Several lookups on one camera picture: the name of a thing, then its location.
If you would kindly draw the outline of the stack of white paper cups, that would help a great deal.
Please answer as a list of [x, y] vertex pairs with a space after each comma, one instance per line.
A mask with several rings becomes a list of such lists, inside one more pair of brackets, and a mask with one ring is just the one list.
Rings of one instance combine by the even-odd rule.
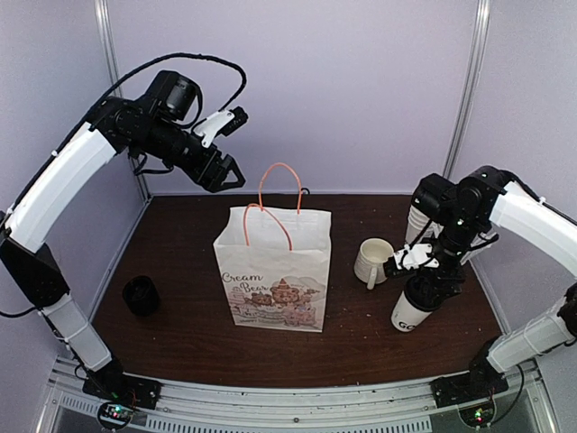
[[435, 223], [423, 212], [411, 205], [408, 211], [408, 222], [405, 234], [405, 242], [411, 244], [419, 242], [422, 238], [435, 235]]

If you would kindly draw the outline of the white paper takeout bag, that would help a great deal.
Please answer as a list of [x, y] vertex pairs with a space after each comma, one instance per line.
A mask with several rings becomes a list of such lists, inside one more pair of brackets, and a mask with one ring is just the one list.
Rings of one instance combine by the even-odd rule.
[[238, 327], [320, 333], [329, 287], [332, 214], [231, 207], [213, 243], [220, 279]]

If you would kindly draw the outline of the stack of black cup lids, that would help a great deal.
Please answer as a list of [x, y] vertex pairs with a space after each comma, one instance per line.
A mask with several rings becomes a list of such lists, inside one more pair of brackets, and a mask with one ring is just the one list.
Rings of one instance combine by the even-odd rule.
[[137, 317], [148, 317], [158, 310], [160, 296], [152, 279], [139, 275], [129, 280], [123, 288], [123, 300]]

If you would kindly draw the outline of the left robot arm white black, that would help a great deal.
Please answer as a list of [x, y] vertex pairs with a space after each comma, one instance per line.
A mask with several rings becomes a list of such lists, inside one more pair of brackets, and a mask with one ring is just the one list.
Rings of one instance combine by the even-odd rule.
[[129, 393], [124, 369], [70, 295], [45, 240], [85, 184], [115, 156], [153, 156], [167, 171], [181, 169], [204, 190], [216, 193], [243, 186], [245, 179], [214, 139], [243, 126], [241, 107], [221, 108], [199, 124], [182, 122], [200, 99], [197, 84], [176, 71], [157, 74], [142, 96], [104, 97], [80, 121], [60, 150], [1, 223], [1, 261], [23, 295], [56, 331], [87, 371], [88, 379], [111, 401]]

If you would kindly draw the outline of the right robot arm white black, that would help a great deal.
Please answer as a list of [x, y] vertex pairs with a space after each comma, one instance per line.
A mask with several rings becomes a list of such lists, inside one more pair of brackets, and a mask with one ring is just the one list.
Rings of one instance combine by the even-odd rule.
[[[417, 272], [428, 277], [443, 298], [458, 292], [464, 256], [495, 243], [494, 238], [479, 245], [473, 242], [494, 226], [518, 235], [570, 274], [576, 273], [575, 221], [538, 197], [510, 171], [483, 166], [458, 183], [430, 174], [419, 181], [412, 207], [442, 227], [432, 242], [437, 267]], [[486, 343], [463, 377], [463, 391], [478, 399], [510, 368], [575, 341], [576, 288], [571, 286], [549, 310]]]

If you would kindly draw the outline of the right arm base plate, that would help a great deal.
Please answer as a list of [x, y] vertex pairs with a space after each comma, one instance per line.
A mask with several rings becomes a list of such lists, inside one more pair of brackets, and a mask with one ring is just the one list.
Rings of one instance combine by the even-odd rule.
[[430, 383], [438, 409], [461, 405], [471, 401], [490, 400], [496, 394], [508, 390], [508, 382], [499, 378], [494, 382], [473, 381], [470, 373], [442, 376]]

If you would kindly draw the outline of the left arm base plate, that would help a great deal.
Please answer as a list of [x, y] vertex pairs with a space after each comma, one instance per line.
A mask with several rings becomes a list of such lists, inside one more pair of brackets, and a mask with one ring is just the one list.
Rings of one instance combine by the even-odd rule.
[[137, 409], [154, 410], [160, 397], [161, 383], [125, 375], [120, 387], [113, 391], [88, 378], [84, 381], [82, 391], [101, 400], [118, 402]]

